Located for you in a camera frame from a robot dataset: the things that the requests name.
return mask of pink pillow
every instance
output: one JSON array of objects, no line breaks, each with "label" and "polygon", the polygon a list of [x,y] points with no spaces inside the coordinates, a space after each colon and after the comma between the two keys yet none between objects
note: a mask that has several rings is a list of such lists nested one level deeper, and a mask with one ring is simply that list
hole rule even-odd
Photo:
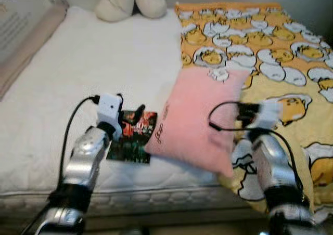
[{"label": "pink pillow", "polygon": [[[202,67],[180,71],[145,149],[151,154],[172,157],[231,177],[233,133],[209,127],[208,115],[221,102],[239,100],[249,72],[229,70],[229,77],[219,82],[209,76],[209,71]],[[234,126],[234,106],[220,108],[218,116],[214,115],[221,125]]]}]

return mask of mattress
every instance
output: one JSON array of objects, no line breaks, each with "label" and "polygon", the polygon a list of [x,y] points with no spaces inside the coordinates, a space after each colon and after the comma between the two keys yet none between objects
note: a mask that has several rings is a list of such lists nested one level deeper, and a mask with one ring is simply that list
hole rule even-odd
[{"label": "mattress", "polygon": [[[181,68],[180,32],[172,10],[158,20],[135,15],[106,23],[93,12],[69,8],[1,102],[0,215],[45,204],[57,182],[67,121],[82,98],[122,93],[123,109],[144,103],[146,110],[162,110]],[[73,120],[68,149],[95,122],[96,107],[85,103]],[[152,156],[150,165],[103,160],[89,213],[244,205],[214,174]]]}]

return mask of black cable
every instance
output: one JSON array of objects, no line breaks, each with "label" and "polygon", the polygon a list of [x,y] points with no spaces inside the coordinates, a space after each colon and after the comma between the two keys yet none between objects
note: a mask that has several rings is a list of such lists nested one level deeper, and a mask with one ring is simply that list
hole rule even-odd
[{"label": "black cable", "polygon": [[292,167],[292,170],[294,172],[294,175],[295,175],[295,181],[296,181],[296,184],[297,184],[297,187],[299,188],[299,190],[303,190],[303,183],[302,183],[302,180],[300,179],[298,173],[297,173],[297,168],[296,168],[296,162],[295,162],[295,158],[293,156],[293,153],[292,153],[292,150],[291,150],[291,147],[288,143],[288,141],[281,135],[279,134],[278,132],[275,132],[271,129],[267,129],[267,128],[259,128],[259,127],[254,127],[254,128],[223,128],[223,127],[220,127],[218,125],[216,125],[215,123],[211,122],[211,116],[213,114],[213,112],[223,106],[223,105],[226,105],[226,104],[236,104],[236,105],[239,105],[241,102],[239,101],[226,101],[226,102],[223,102],[217,106],[215,106],[212,111],[209,113],[208,115],[208,122],[209,122],[209,125],[213,128],[215,128],[216,130],[218,131],[229,131],[229,132],[235,132],[235,131],[253,131],[253,130],[256,130],[256,131],[262,131],[262,132],[268,132],[268,133],[272,133],[274,135],[276,135],[277,137],[279,137],[283,142],[284,144],[286,145],[288,151],[289,151],[289,155],[290,155],[290,160],[291,160],[291,167]]},{"label": "black cable", "polygon": [[[69,118],[69,121],[67,123],[67,127],[65,130],[65,135],[63,137],[63,144],[62,144],[62,150],[61,150],[61,158],[60,158],[60,165],[59,165],[59,177],[58,177],[58,184],[57,184],[57,189],[56,191],[59,189],[59,187],[61,186],[62,180],[63,180],[63,161],[65,159],[65,154],[66,154],[66,144],[67,144],[67,138],[68,138],[68,132],[69,132],[69,128],[71,126],[71,123],[73,121],[73,118],[76,114],[76,112],[78,111],[78,109],[80,108],[80,106],[85,102],[91,100],[93,101],[93,103],[98,104],[99,102],[99,95],[95,95],[95,96],[89,96],[84,98],[82,101],[79,102],[79,104],[75,107],[71,117]],[[49,209],[50,207],[50,202],[48,202],[43,209],[37,213],[37,215],[30,221],[29,224],[27,224],[27,226],[22,230],[21,235],[25,235],[27,234],[27,232],[31,229],[31,227],[42,217],[42,215],[47,211],[47,209]]]}]

